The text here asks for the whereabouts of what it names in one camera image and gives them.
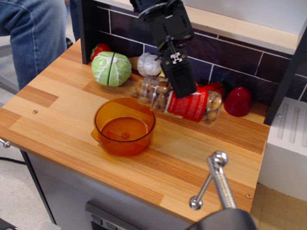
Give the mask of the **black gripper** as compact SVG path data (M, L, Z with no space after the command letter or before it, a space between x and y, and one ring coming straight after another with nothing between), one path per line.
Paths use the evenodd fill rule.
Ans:
M194 30L183 4L140 4L139 19L146 21L159 55L154 59L154 75L166 76L177 98L196 92L192 67L183 48Z

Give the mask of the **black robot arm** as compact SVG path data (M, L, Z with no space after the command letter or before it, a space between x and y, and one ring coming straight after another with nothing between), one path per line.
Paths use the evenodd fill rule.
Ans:
M196 92L192 67L184 48L194 30L181 0L131 0L139 19L149 25L158 58L177 98Z

